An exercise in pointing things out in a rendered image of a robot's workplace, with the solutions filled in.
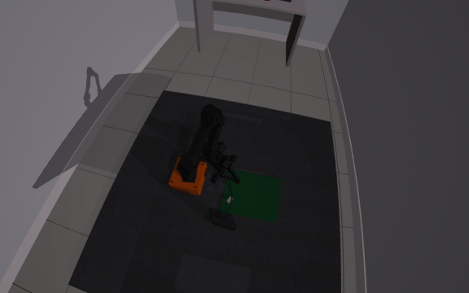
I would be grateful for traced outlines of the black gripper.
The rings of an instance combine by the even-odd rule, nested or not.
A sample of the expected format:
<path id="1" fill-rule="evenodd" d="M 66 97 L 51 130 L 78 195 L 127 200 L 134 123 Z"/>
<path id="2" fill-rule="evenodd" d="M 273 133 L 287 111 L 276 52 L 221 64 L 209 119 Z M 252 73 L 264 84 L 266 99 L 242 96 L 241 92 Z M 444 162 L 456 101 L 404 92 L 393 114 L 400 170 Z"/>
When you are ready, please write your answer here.
<path id="1" fill-rule="evenodd" d="M 220 158 L 221 158 L 221 157 L 220 157 Z M 220 170 L 217 168 L 217 166 L 215 165 L 216 162 L 218 163 L 218 162 L 220 161 L 220 160 L 219 160 L 220 158 L 217 157 L 217 158 L 212 162 L 212 166 L 213 166 L 214 168 L 216 168 L 219 173 L 214 175 L 214 177 L 212 178 L 211 182 L 216 183 L 216 182 L 218 181 L 219 177 L 221 177 L 221 178 L 226 178 L 226 179 L 229 179 L 229 180 L 231 180 L 231 181 L 235 181 L 234 178 L 232 178 L 230 175 L 227 174 L 227 172 L 225 172 L 226 168 L 223 168 L 223 170 L 220 171 Z M 235 173 L 235 171 L 234 171 L 234 169 L 233 169 L 233 163 L 236 161 L 237 158 L 238 158 L 238 157 L 237 157 L 236 155 L 233 155 L 233 156 L 230 158 L 230 162 L 231 162 L 231 163 L 230 163 L 230 164 L 228 165 L 228 167 L 227 167 L 227 168 L 228 168 L 228 171 L 229 171 L 233 176 L 236 176 L 236 177 L 237 177 L 237 175 L 236 175 L 236 173 Z M 225 173 L 224 173 L 224 172 L 225 172 Z"/>

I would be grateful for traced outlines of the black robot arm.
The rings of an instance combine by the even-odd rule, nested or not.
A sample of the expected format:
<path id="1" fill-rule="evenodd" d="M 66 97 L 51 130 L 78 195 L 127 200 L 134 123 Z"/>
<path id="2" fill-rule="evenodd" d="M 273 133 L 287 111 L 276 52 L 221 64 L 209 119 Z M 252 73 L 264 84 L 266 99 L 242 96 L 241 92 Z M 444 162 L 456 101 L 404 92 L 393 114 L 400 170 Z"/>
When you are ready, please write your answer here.
<path id="1" fill-rule="evenodd" d="M 198 157 L 201 149 L 205 155 L 202 155 L 202 161 L 207 160 L 210 164 L 220 155 L 227 147 L 224 142 L 218 142 L 221 133 L 221 128 L 225 124 L 225 117 L 222 110 L 217 109 L 213 105 L 206 105 L 203 109 L 200 119 L 200 126 L 195 135 L 195 139 L 191 145 L 190 150 L 182 156 L 176 168 L 182 175 L 183 182 L 195 182 L 197 177 L 197 170 L 200 159 Z M 209 135 L 209 136 L 208 136 Z M 208 141 L 205 143 L 208 137 Z M 205 143 L 205 144 L 204 144 Z M 202 148 L 203 147 L 203 148 Z M 225 155 L 223 159 L 215 163 L 217 168 L 221 171 L 227 168 L 230 162 L 230 157 Z"/>

